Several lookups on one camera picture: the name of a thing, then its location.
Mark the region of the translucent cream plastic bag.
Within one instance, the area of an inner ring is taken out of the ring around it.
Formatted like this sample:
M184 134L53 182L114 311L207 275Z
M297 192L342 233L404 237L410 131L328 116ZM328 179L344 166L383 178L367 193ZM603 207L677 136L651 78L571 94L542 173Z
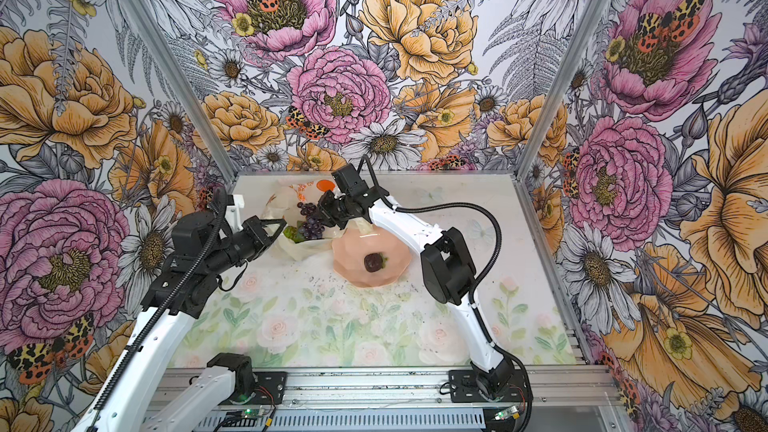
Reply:
M336 186L329 179L321 178L304 183L278 185L263 210L267 219L283 219L286 226L277 239L281 254L302 261L312 255L331 249L333 239L340 238L343 230L319 223L307 227L307 220L316 210L325 192L335 192Z

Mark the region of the pink scalloped fruit plate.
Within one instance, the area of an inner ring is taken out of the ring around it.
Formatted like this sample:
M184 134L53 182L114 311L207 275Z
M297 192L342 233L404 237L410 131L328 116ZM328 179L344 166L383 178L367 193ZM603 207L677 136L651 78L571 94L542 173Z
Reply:
M396 282L412 261L405 243L362 218L351 220L331 247L334 271L359 288Z

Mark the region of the dark purple grape bunch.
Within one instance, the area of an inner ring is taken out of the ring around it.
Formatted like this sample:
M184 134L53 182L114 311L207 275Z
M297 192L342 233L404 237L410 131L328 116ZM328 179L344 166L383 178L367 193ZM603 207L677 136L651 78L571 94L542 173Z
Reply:
M317 205L315 203L297 202L295 208L300 217L295 225L287 225L285 227L283 235L293 243L321 240L326 227L316 215L318 211Z

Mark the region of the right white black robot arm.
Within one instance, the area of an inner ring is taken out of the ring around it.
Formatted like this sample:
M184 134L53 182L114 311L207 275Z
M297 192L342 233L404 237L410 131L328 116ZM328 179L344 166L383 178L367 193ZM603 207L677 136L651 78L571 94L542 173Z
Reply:
M477 299L479 284L496 264L502 246L499 221L484 207L468 202L448 202L408 208L397 203L379 185L374 170L368 184L353 165L332 173L337 191L326 191L312 216L327 227L344 228L362 218L391 233L420 257L423 283L431 297L449 308L469 351L477 387L490 401L499 399L514 374L523 369L520 360L498 345L485 323ZM494 249L482 270L473 261L466 240L457 228L443 228L421 220L420 214L448 209L468 209L482 214L494 231Z

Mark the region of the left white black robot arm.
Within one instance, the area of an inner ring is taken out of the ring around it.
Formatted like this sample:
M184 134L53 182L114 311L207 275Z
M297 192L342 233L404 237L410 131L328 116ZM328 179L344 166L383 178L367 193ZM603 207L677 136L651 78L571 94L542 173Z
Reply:
M183 216L171 232L172 253L141 301L134 330L77 431L136 431L176 349L222 289L223 273L262 256L281 236L283 219L227 220L235 203L216 190L204 211Z

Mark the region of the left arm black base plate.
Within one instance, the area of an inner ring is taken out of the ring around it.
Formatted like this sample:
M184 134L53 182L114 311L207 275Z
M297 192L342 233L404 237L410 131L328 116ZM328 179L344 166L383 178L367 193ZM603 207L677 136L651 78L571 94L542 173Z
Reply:
M235 374L234 391L221 405L280 405L283 402L288 374L282 371L256 371L250 375Z

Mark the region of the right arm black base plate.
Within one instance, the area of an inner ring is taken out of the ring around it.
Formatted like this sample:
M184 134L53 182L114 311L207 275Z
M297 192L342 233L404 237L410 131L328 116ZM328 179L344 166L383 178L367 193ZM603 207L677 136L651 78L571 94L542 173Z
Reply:
M476 369L448 371L447 391L453 403L530 402L520 370L482 372Z

